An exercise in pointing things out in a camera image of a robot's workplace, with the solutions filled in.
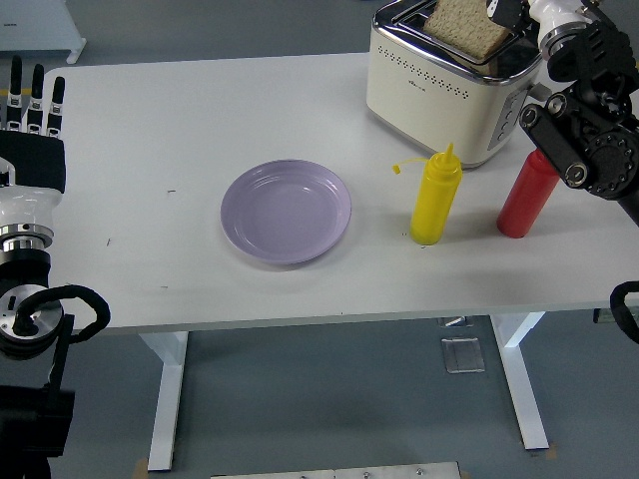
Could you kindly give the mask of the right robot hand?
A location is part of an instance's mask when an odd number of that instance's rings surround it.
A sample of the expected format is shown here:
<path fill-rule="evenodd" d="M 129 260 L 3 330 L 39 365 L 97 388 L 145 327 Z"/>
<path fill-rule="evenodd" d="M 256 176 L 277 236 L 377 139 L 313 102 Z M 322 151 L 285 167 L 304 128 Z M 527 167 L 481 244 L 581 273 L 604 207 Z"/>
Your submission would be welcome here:
<path fill-rule="evenodd" d="M 488 0 L 485 2 L 488 18 L 512 32 L 523 32 L 532 23 L 538 25 L 538 37 L 586 24 L 578 12 L 578 1 L 562 0 Z"/>

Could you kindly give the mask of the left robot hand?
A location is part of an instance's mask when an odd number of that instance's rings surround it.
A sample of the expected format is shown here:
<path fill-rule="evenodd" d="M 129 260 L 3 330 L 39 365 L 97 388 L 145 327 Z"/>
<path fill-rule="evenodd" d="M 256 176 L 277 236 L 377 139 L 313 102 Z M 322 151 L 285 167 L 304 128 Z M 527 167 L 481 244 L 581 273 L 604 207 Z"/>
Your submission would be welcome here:
<path fill-rule="evenodd" d="M 22 59 L 11 61 L 5 115 L 1 118 L 1 224 L 53 228 L 53 211 L 66 188 L 63 123 L 65 79 L 54 81 L 44 104 L 44 67 L 33 69 L 28 107 L 22 105 Z"/>

